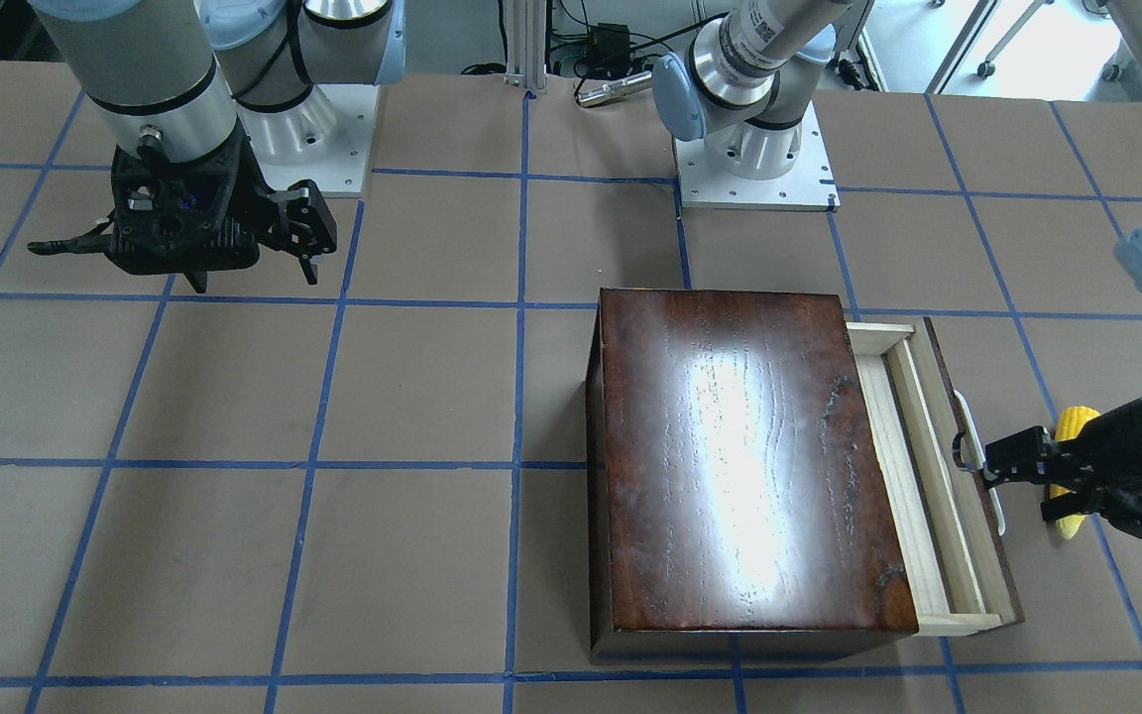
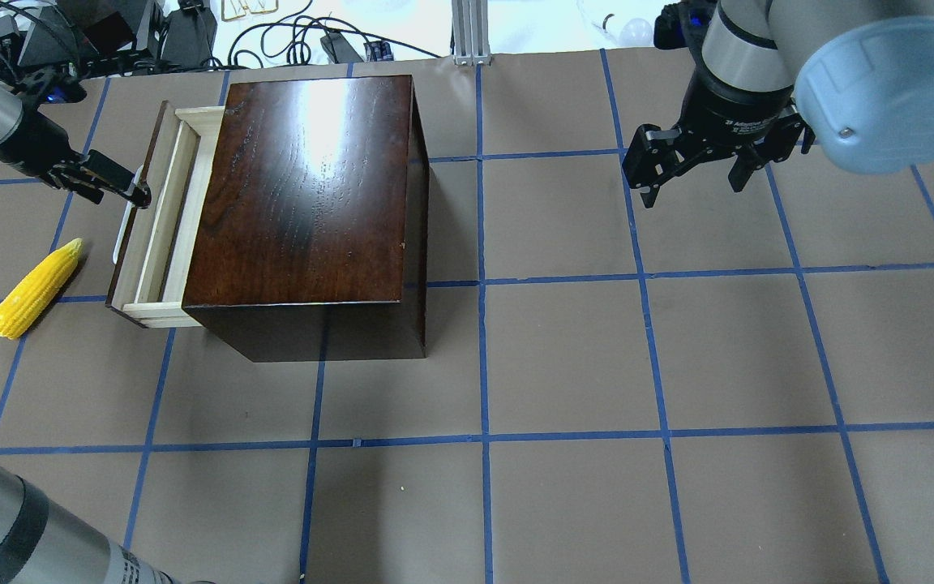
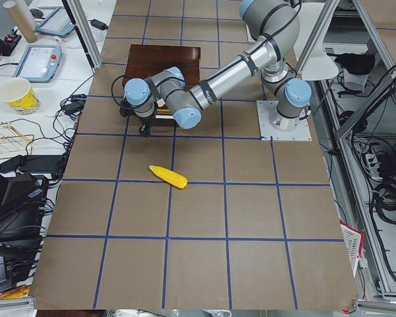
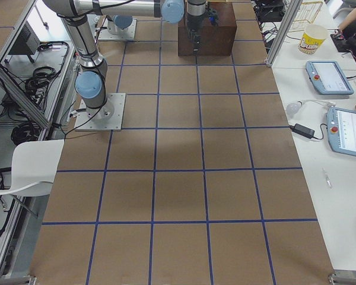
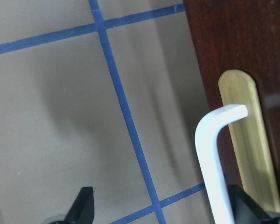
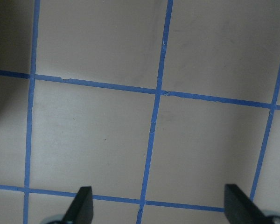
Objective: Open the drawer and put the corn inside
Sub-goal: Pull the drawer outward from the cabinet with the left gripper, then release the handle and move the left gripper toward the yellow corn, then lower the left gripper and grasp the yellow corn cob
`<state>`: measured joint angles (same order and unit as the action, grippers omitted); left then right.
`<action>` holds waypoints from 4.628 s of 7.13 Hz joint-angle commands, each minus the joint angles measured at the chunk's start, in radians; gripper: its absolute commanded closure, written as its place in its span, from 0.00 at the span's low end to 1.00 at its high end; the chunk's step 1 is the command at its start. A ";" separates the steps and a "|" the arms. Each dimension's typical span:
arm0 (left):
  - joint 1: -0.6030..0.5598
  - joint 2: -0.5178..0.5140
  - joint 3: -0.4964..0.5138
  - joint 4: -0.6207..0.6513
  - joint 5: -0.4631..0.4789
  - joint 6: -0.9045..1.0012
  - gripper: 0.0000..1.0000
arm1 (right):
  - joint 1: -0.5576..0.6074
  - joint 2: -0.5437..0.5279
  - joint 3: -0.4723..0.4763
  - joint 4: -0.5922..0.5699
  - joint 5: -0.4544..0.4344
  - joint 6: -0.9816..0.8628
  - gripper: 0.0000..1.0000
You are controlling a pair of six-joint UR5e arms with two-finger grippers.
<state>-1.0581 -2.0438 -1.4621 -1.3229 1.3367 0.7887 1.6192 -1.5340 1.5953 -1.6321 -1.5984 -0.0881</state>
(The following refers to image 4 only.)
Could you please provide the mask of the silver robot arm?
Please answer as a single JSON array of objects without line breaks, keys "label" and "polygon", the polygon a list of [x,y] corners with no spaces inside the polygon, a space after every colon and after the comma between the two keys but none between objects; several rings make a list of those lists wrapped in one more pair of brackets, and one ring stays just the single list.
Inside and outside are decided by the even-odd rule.
[{"label": "silver robot arm", "polygon": [[107,15],[107,29],[110,34],[123,33],[133,22],[133,16],[129,15]]},{"label": "silver robot arm", "polygon": [[92,71],[105,83],[107,63],[91,34],[88,14],[105,16],[145,16],[161,18],[175,24],[184,19],[187,35],[197,54],[201,45],[201,29],[205,19],[217,24],[217,14],[207,1],[44,1],[62,19],[80,55],[84,72]]}]

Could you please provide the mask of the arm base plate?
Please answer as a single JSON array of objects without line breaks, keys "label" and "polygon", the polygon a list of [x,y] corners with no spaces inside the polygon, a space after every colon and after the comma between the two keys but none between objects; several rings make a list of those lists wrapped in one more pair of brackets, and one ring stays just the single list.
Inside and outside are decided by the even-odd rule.
[{"label": "arm base plate", "polygon": [[132,24],[125,29],[121,29],[111,22],[108,29],[108,20],[105,20],[97,39],[98,41],[133,42],[135,39],[136,22],[137,20],[134,18]]},{"label": "arm base plate", "polygon": [[100,110],[86,108],[81,99],[80,109],[75,119],[76,131],[120,131],[125,108],[125,93],[107,93],[107,102]]}]

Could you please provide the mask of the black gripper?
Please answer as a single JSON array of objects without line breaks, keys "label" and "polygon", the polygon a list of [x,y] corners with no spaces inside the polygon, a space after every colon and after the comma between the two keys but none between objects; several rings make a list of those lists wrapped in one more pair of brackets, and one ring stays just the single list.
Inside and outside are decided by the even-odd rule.
[{"label": "black gripper", "polygon": [[208,19],[212,26],[218,25],[217,10],[213,9],[205,0],[188,0],[186,9],[186,25],[189,32],[192,32],[193,50],[199,50],[201,45],[201,35],[198,31],[202,27],[204,19]]}]

